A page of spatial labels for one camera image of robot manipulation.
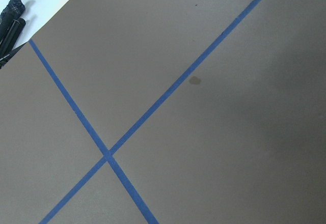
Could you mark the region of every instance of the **small dark speck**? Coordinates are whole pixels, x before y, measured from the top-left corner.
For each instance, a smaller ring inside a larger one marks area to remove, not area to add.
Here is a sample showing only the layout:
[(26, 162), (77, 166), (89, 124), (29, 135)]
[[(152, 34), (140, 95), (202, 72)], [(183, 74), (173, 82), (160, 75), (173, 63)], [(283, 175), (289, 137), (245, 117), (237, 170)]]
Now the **small dark speck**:
[(199, 85), (202, 80), (196, 76), (189, 79), (189, 83), (193, 85)]

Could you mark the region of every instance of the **gray floor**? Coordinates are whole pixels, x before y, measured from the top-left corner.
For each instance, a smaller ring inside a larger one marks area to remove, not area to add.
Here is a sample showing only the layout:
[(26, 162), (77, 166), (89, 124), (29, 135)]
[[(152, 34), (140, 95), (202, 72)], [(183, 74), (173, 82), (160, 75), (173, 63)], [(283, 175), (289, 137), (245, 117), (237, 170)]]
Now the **gray floor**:
[[(34, 42), (108, 148), (252, 0), (70, 0)], [(325, 0), (263, 0), (114, 157), (159, 223), (326, 223)], [(102, 157), (29, 44), (0, 71), (0, 223)], [(49, 223), (146, 223), (105, 164)]]

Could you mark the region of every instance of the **dark stain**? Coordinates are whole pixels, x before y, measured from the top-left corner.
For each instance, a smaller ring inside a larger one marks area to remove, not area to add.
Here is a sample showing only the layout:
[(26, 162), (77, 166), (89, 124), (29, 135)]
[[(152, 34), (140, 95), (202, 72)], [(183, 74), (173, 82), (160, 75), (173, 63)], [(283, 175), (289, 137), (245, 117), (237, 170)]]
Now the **dark stain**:
[(193, 85), (199, 85), (202, 80), (196, 76), (189, 79), (189, 83)]

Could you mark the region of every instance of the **blue stripe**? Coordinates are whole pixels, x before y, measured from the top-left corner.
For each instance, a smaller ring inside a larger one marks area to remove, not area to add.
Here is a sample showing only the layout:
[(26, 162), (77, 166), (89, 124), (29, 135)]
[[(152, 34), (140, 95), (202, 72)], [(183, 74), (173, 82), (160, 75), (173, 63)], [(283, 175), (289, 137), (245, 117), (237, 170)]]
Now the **blue stripe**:
[(38, 47), (36, 46), (34, 41), (31, 39), (29, 41), (29, 43), (32, 46), (32, 48), (33, 48), (34, 52), (36, 53), (36, 55), (41, 60), (42, 64), (46, 68), (46, 70), (48, 71), (48, 73), (50, 74), (50, 76), (52, 77), (52, 79), (54, 80), (55, 84), (57, 85), (57, 87), (61, 91), (62, 95), (65, 97), (65, 99), (67, 100), (67, 102), (69, 103), (71, 108), (74, 110), (74, 112), (76, 113), (77, 117), (79, 118), (79, 120), (81, 121), (83, 126), (86, 128), (89, 135), (92, 137), (93, 141), (95, 142), (95, 144), (97, 145), (99, 150), (104, 155), (104, 158), (106, 159), (106, 161), (113, 168), (113, 170), (116, 173), (117, 177), (119, 178), (120, 182), (125, 187), (125, 189), (128, 191), (131, 198), (134, 200), (134, 203), (137, 205), (138, 209), (140, 210), (142, 215), (145, 217), (147, 222), (148, 223), (158, 223), (155, 216), (152, 214), (150, 209), (147, 207), (146, 203), (143, 201), (141, 196), (137, 193), (135, 187), (131, 184), (131, 182), (129, 181), (127, 176), (124, 174), (122, 169), (119, 167), (119, 165), (113, 159), (113, 156), (112, 156), (111, 152), (107, 149), (107, 147), (103, 143), (102, 139), (97, 135), (97, 133), (94, 130), (94, 128), (92, 127), (92, 125), (88, 122), (88, 120), (86, 119), (86, 117), (84, 116), (82, 111), (79, 109), (77, 104), (73, 101), (72, 97), (70, 96), (68, 91), (65, 89), (65, 87), (63, 86), (63, 84), (61, 83), (61, 81), (59, 80), (57, 75), (55, 74), (55, 72), (52, 70), (50, 64), (47, 62), (47, 60), (45, 59), (45, 57), (43, 56), (41, 51), (38, 49)]
[(91, 179), (91, 177), (104, 165), (106, 159), (101, 158), (86, 175), (63, 197), (62, 200), (40, 221), (39, 224), (48, 223), (65, 204)]
[(214, 49), (237, 27), (237, 25), (259, 4), (253, 0), (212, 44), (189, 66), (189, 68), (167, 89), (165, 93), (134, 123), (134, 125), (110, 149), (115, 154), (120, 147), (145, 123), (145, 121), (167, 100), (187, 77), (214, 51)]

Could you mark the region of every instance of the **blue line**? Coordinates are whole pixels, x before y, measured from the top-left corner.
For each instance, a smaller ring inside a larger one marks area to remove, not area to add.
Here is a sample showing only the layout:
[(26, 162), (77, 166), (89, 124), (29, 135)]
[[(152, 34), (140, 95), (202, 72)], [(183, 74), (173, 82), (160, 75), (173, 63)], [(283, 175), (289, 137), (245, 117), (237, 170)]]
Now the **blue line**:
[(39, 224), (48, 223), (66, 203), (91, 179), (91, 177), (105, 164), (106, 159), (101, 158), (84, 177), (60, 200), (60, 202), (40, 221)]
[(103, 143), (102, 139), (98, 136), (98, 134), (96, 133), (96, 131), (94, 130), (92, 125), (88, 122), (88, 120), (86, 119), (86, 117), (84, 116), (82, 111), (79, 109), (77, 104), (73, 101), (72, 97), (70, 96), (70, 94), (68, 93), (66, 88), (63, 86), (63, 84), (61, 83), (61, 81), (59, 80), (59, 78), (57, 77), (55, 72), (52, 70), (50, 64), (46, 61), (45, 57), (43, 56), (41, 51), (38, 49), (38, 47), (36, 46), (34, 41), (31, 39), (29, 41), (29, 43), (32, 46), (32, 48), (33, 48), (34, 52), (36, 53), (36, 55), (39, 57), (40, 61), (44, 65), (44, 67), (46, 68), (46, 70), (48, 71), (48, 73), (50, 74), (50, 76), (52, 77), (52, 79), (54, 80), (55, 84), (57, 85), (57, 87), (61, 91), (62, 95), (65, 97), (65, 99), (67, 100), (67, 102), (69, 103), (71, 108), (74, 110), (74, 112), (76, 113), (77, 117), (79, 118), (79, 120), (81, 121), (81, 123), (83, 124), (83, 126), (85, 127), (87, 132), (89, 133), (89, 135), (92, 137), (93, 141), (95, 142), (95, 144), (97, 145), (99, 150), (102, 152), (102, 154), (103, 154), (104, 158), (106, 159), (106, 161), (110, 164), (110, 166), (112, 167), (112, 169), (116, 173), (116, 175), (119, 178), (122, 185), (125, 187), (127, 192), (130, 194), (131, 198), (134, 200), (134, 203), (137, 205), (138, 209), (140, 210), (142, 215), (145, 217), (146, 221), (148, 223), (158, 223), (155, 216), (152, 214), (150, 209), (147, 207), (144, 200), (137, 193), (135, 187), (131, 184), (131, 182), (129, 181), (127, 176), (124, 174), (124, 172), (122, 171), (120, 166), (114, 160), (110, 150), (107, 149), (107, 147)]
[(232, 23), (212, 42), (212, 44), (189, 66), (189, 68), (163, 93), (162, 96), (134, 123), (134, 125), (110, 149), (115, 154), (120, 147), (145, 123), (145, 121), (167, 100), (187, 77), (214, 51), (214, 49), (237, 27), (237, 25), (259, 4), (253, 0)]

